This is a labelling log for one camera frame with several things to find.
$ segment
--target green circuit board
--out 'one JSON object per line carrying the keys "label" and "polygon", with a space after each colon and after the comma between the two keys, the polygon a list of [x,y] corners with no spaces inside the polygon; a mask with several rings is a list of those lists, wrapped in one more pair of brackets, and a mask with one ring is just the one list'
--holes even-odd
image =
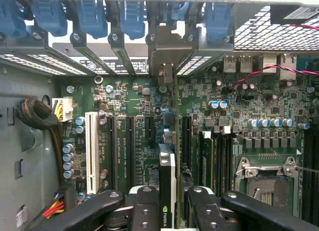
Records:
{"label": "green circuit board", "polygon": [[[238,132],[230,138],[231,158],[228,161],[229,166],[224,165],[228,169],[230,187],[234,188],[234,176],[238,163],[242,157],[248,157],[251,165],[267,166],[267,165],[283,165],[288,157],[292,156],[297,165],[303,164],[303,130],[298,128],[298,123],[307,123],[310,119],[317,117],[318,111],[311,103],[314,94],[307,92],[309,86],[314,86],[312,78],[297,75],[297,79],[293,81],[293,85],[288,88],[281,87],[281,82],[274,79],[273,76],[256,76],[247,80],[247,84],[254,84],[255,89],[236,92],[225,92],[224,88],[233,86],[237,80],[243,78],[245,74],[227,74],[222,71],[215,73],[202,71],[192,78],[178,78],[178,117],[189,117],[191,119],[191,147],[190,164],[188,165],[194,185],[205,185],[207,176],[210,174],[203,173],[211,171],[212,183],[211,189],[216,191],[218,179],[215,167],[220,165],[217,154],[223,149],[218,143],[216,136],[212,135],[212,141],[205,143],[205,148],[201,146],[199,133],[201,131],[214,131],[213,127],[206,126],[209,120],[213,126],[230,126],[237,127]],[[216,81],[222,81],[222,86],[217,86]],[[75,132],[75,119],[85,116],[86,112],[97,112],[101,109],[101,104],[108,105],[106,110],[107,116],[116,117],[116,160],[113,160],[108,147],[108,128],[107,126],[99,126],[99,169],[107,169],[108,175],[106,179],[100,180],[100,191],[116,188],[124,193],[128,193],[130,183],[128,179],[134,177],[132,184],[134,185],[153,185],[158,186],[158,163],[159,156],[156,153],[156,144],[162,143],[163,129],[163,113],[174,110],[173,84],[167,87],[167,91],[160,92],[157,78],[128,78],[128,77],[105,77],[100,85],[94,83],[93,78],[64,78],[59,81],[61,84],[61,93],[63,98],[72,98],[73,100],[73,122],[65,122],[63,142],[64,144],[73,143],[75,145],[74,154],[74,176],[73,180],[77,183],[77,191],[80,192],[85,187],[86,179],[86,153],[85,153],[85,136]],[[67,86],[74,86],[75,92],[69,94],[66,91]],[[106,92],[106,87],[111,85],[113,91]],[[99,103],[93,100],[93,96],[99,94],[102,101]],[[276,94],[278,99],[267,101],[266,97]],[[226,101],[228,106],[226,109],[212,109],[209,107],[210,101]],[[134,144],[128,143],[126,138],[126,118],[133,117],[135,123]],[[152,117],[154,124],[154,138],[149,140],[146,138],[145,117]],[[251,118],[267,119],[273,118],[293,120],[292,127],[271,126],[250,127],[248,120]],[[180,146],[182,146],[183,126],[180,126]],[[289,147],[268,147],[254,148],[246,147],[246,140],[254,139],[294,139],[296,145]],[[134,147],[133,158],[128,157],[128,147]],[[203,165],[203,152],[205,155],[211,154],[213,157],[210,162]],[[292,182],[298,182],[298,200],[291,199],[293,190]],[[289,202],[297,202],[295,206],[298,209],[298,216],[301,213],[302,198],[302,173],[299,174],[299,180],[287,180],[285,185],[289,188],[287,192],[287,200]],[[250,181],[243,180],[240,183],[240,191],[248,193]],[[292,212],[292,203],[287,205],[287,212]]]}

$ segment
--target motherboard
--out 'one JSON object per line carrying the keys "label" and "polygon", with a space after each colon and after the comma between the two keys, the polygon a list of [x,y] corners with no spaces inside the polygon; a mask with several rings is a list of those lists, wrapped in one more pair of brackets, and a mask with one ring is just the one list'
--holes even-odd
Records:
{"label": "motherboard", "polygon": [[159,187],[163,143],[175,153],[177,220],[192,185],[218,196],[238,190],[301,217],[303,172],[295,167],[318,117],[319,84],[299,74],[237,82],[246,76],[220,61],[167,86],[152,77],[60,79],[73,102],[73,120],[63,123],[64,177],[75,182],[78,204],[108,189]]}

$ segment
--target white pci slot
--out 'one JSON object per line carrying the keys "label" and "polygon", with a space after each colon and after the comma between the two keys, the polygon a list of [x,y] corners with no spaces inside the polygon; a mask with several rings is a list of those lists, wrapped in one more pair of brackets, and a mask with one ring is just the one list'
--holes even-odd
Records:
{"label": "white pci slot", "polygon": [[86,186],[88,194],[99,190],[98,113],[85,113]]}

